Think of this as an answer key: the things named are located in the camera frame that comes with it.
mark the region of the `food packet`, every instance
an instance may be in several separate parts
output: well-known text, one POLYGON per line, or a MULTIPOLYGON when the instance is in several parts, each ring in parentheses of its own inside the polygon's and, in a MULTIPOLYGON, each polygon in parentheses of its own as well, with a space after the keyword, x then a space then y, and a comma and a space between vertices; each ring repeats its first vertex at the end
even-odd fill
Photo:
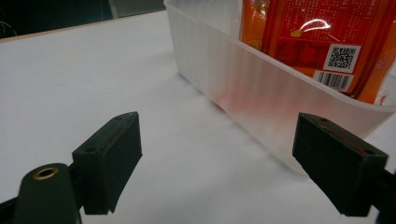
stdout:
POLYGON ((395 19, 394 0, 244 0, 240 39, 372 104, 395 60, 395 19))

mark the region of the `plastic packaging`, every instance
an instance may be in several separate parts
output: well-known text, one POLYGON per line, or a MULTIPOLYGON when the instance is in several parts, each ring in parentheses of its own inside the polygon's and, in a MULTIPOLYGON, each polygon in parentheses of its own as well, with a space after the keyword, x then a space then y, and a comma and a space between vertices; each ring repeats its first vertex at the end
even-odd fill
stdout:
POLYGON ((296 171, 302 169, 291 150, 299 112, 330 119, 364 138, 396 111, 393 77, 383 85, 389 93, 383 105, 370 105, 239 41, 234 34, 241 22, 235 17, 239 1, 165 4, 178 72, 296 171))
POLYGON ((396 1, 243 1, 244 43, 262 45, 260 51, 354 99, 375 101, 396 56, 396 1))

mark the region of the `translucent plastic container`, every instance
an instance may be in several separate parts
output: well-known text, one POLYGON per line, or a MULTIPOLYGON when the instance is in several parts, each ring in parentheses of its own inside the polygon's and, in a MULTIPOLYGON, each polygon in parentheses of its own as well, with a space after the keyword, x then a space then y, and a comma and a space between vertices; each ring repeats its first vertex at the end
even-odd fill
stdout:
POLYGON ((296 171, 291 150, 299 112, 330 119, 364 138, 396 111, 396 79, 382 105, 334 91, 237 40, 238 1, 165 1, 177 69, 296 171))

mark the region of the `table surface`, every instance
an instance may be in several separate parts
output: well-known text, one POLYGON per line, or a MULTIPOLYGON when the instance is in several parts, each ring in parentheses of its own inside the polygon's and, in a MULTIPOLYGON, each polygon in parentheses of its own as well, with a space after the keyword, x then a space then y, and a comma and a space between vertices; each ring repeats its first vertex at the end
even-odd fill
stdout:
MULTIPOLYGON (((344 217, 177 73, 166 12, 0 44, 0 202, 109 119, 140 116, 143 157, 115 214, 83 223, 374 223, 344 217)), ((396 167, 396 117, 366 140, 396 167)))

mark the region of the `barcode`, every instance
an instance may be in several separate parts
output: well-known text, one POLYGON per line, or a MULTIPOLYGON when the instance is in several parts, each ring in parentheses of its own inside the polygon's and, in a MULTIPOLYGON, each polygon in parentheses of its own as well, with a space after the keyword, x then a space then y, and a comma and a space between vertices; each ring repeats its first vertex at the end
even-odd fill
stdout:
POLYGON ((314 80, 323 83, 337 91, 347 91, 349 89, 350 83, 352 83, 352 79, 353 76, 351 75, 324 71, 316 71, 314 75, 314 80))
POLYGON ((331 44, 323 69, 352 73, 361 46, 331 44))

